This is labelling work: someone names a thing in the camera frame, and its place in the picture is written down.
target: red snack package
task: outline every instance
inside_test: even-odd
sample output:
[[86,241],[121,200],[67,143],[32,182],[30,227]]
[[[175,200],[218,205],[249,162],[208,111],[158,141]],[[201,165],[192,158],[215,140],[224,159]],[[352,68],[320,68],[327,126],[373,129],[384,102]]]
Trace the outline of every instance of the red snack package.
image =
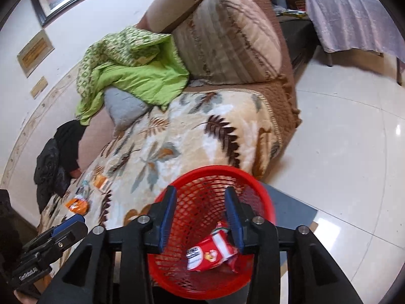
[[219,230],[187,250],[187,270],[202,272],[213,269],[237,253],[238,250],[226,240],[226,233]]
[[217,233],[219,230],[223,230],[225,233],[229,232],[228,224],[227,222],[218,222],[217,226],[212,230],[211,234]]
[[228,259],[226,261],[226,265],[228,265],[230,267],[231,271],[234,273],[239,273],[239,269],[236,264],[236,261],[238,260],[238,258],[239,258],[239,254],[232,256],[230,259]]

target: human hand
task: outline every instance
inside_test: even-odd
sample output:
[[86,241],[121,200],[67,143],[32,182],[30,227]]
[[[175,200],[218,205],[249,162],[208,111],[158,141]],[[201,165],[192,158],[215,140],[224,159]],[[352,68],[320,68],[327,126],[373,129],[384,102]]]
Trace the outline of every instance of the human hand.
[[31,296],[24,295],[17,290],[14,291],[14,295],[22,304],[36,304],[36,302],[38,301],[37,299]]
[[73,171],[70,171],[70,176],[72,177],[72,178],[80,178],[80,176],[82,175],[82,171],[80,170],[80,168],[78,168],[78,169],[76,169],[76,170],[73,170]]

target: white tile floor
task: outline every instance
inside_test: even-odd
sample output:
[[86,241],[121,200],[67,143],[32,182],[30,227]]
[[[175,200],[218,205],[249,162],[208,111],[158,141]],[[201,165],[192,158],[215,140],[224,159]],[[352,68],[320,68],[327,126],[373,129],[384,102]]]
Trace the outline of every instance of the white tile floor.
[[299,77],[303,122],[267,182],[319,210],[315,234],[376,304],[405,262],[405,87],[392,56],[324,62],[317,50]]

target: white tablecloth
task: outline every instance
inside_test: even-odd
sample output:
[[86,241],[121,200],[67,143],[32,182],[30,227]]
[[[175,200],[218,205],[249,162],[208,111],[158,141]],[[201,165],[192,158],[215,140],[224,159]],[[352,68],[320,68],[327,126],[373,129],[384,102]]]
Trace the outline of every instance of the white tablecloth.
[[405,41],[378,0],[306,0],[306,11],[326,52],[358,48],[405,62]]

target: red mesh basket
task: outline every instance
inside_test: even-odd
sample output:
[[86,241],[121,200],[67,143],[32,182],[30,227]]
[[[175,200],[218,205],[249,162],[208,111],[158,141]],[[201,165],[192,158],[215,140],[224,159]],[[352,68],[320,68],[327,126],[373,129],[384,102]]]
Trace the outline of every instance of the red mesh basket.
[[[252,276],[253,256],[241,256],[240,272],[226,264],[204,272],[187,271],[186,251],[224,220],[224,192],[233,186],[239,199],[257,215],[275,223],[274,208],[265,188],[251,175],[229,166],[206,166],[176,179],[177,206],[171,233],[161,255],[148,255],[149,272],[167,291],[189,299],[214,299],[245,286]],[[163,199],[163,193],[155,200]]]

